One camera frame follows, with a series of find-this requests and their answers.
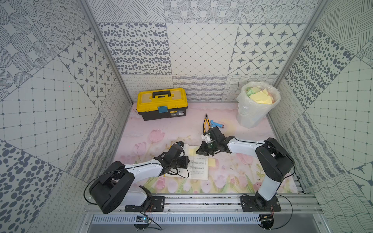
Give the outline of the yellow children's book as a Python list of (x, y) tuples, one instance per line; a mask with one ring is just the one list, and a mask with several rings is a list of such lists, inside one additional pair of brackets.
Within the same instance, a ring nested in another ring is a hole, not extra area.
[(171, 170), (173, 173), (178, 173), (178, 175), (170, 175), (165, 174), (163, 177), (171, 177), (171, 178), (187, 178), (192, 180), (208, 180), (208, 160), (206, 156), (203, 155), (195, 155), (189, 156), (188, 150), (189, 148), (199, 148), (199, 146), (190, 146), (188, 144), (185, 145), (185, 156), (189, 157), (189, 164), (187, 169), (173, 169)]

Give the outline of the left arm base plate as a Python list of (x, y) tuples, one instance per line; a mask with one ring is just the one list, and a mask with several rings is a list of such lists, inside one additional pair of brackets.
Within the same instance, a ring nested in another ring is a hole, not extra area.
[(127, 205), (125, 212), (163, 212), (165, 196), (148, 197), (141, 206)]

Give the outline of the yellow sticky note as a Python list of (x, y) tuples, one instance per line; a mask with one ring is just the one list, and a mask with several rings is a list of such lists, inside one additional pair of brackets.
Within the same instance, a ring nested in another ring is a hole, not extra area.
[(197, 150), (198, 150), (198, 148), (196, 148), (196, 147), (189, 148), (189, 150), (188, 150), (188, 155), (189, 155), (189, 156), (195, 156), (195, 155), (197, 155), (197, 154), (196, 154)]
[(209, 159), (208, 159), (208, 167), (211, 167), (211, 168), (216, 167), (216, 159), (214, 159), (214, 158), (209, 158)]

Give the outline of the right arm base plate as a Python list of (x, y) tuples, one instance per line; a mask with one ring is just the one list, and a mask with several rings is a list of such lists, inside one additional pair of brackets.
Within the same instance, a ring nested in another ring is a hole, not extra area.
[(280, 212), (278, 198), (274, 196), (270, 201), (261, 197), (243, 194), (240, 196), (241, 207), (244, 212)]

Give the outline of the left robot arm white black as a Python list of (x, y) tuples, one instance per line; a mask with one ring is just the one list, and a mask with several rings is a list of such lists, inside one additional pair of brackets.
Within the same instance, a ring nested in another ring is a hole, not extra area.
[(184, 142), (174, 143), (168, 151), (148, 162), (125, 165), (120, 161), (112, 163), (102, 175), (92, 181), (89, 194), (103, 214), (109, 214), (124, 205), (126, 212), (146, 212), (161, 201), (136, 182), (161, 177), (165, 174), (178, 175), (179, 169), (187, 169), (188, 156)]

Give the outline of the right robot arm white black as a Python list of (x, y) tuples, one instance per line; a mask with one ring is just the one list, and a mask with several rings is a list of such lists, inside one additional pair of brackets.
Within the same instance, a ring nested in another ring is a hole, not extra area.
[(203, 133), (202, 139), (196, 151), (198, 155), (214, 156), (226, 152), (258, 158), (265, 178), (255, 194), (256, 203), (267, 204), (272, 201), (286, 175), (295, 167), (290, 154), (272, 137), (262, 142), (245, 141), (235, 136), (226, 137), (219, 128), (213, 127)]

